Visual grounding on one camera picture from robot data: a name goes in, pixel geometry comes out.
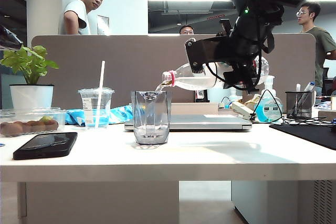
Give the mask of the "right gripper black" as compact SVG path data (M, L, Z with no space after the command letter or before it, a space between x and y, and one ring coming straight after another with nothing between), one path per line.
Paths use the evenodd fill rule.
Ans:
M192 73L202 73L203 64L209 62L233 63L232 71L223 72L225 82L232 87L243 83L248 94L258 93L256 68L250 61L261 50L269 53L274 49L274 23L268 16L255 14L242 14L234 26L228 19L219 22L223 27L223 32L217 34L219 38L190 38L185 42Z

